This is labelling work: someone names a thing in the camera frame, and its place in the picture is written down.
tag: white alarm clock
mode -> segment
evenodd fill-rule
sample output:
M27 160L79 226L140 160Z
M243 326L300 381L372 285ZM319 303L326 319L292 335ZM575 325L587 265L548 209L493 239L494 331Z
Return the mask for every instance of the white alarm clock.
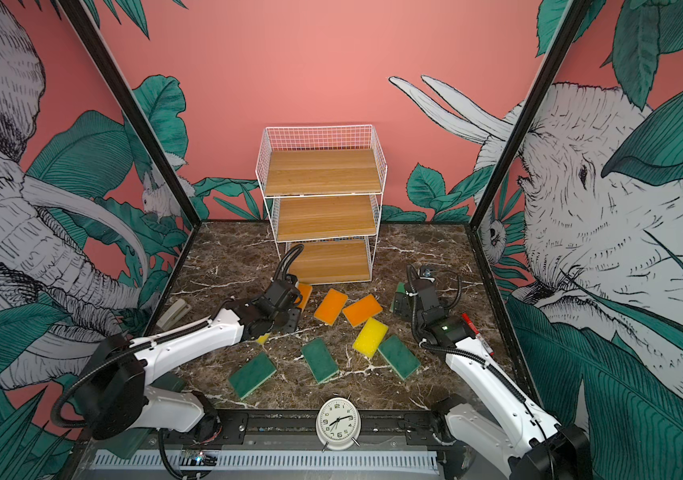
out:
M331 398L320 408L315 427L324 449L345 450L357 444L360 413L346 398Z

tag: green scouring pad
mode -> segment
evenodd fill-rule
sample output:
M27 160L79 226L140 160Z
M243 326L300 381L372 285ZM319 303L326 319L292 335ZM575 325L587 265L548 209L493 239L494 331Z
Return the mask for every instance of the green scouring pad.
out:
M264 352L259 353L256 358L243 365L243 367L229 377L234 392L240 399L249 396L262 383L274 375L278 370Z
M401 379L408 378L421 365L419 359L394 335L379 345L379 353L392 365L392 368Z
M330 352L328 352L323 339L316 338L307 345L302 346L301 353L304 355L304 359L307 360L317 383L327 382L339 372L339 366L336 365L334 357L330 356Z

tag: dark marble tabletop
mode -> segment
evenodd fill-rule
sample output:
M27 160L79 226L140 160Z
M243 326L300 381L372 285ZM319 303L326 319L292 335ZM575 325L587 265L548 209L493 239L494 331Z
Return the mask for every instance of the dark marble tabletop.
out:
M183 298L192 310L176 326L215 314L227 296L244 298L268 285L278 254L267 223L212 222L203 224L182 266L166 307ZM371 282L317 285L291 334L272 334L265 345L242 342L188 362L175 373L211 398L218 408L320 408L333 396L349 396L358 408L413 410L428 408L451 393L476 405L469 386L429 352L417 348L407 322L389 312L397 283L405 280L405 265L437 264L463 275L463 294L455 313L466 312L495 350L495 360L511 375L509 357L496 328L490 303L467 234L462 225L382 224ZM450 274L438 279L441 295L455 295ZM381 354L368 360L352 349L361 327L352 328L339 315L333 326L313 317L329 288L349 296L347 305L373 293L385 311L377 320L389 326L421 361L407 380L392 372ZM321 336L338 363L340 374L322 385L315 382L300 348ZM248 360L265 351L277 372L250 396L240 400L228 378Z

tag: marker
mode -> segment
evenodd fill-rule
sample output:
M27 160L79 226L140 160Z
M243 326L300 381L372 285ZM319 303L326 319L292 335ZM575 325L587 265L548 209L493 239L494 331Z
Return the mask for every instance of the marker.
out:
M493 356L493 349L490 348L490 345L488 345L488 342L485 341L485 339L484 339L483 336L481 335L480 331L477 329L477 327L475 327L475 324L472 323L472 321L470 320L470 317L469 317L466 313L462 313L462 314L461 314L461 318L463 318L464 321L467 322L467 325L470 326L470 328L472 329L472 331L475 332L475 337L476 337L479 341L481 341L481 343L483 344L483 348L488 352L488 354L489 354L490 356Z

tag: shelf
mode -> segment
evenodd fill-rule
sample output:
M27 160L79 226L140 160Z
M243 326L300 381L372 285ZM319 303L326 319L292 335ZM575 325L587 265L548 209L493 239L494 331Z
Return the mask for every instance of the shelf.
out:
M368 251L365 238L332 240L304 244L304 251L290 266L289 272L301 283L367 282Z
M275 150L269 161L267 197L380 194L372 149Z
M280 198L278 242L375 235L371 200L367 195Z

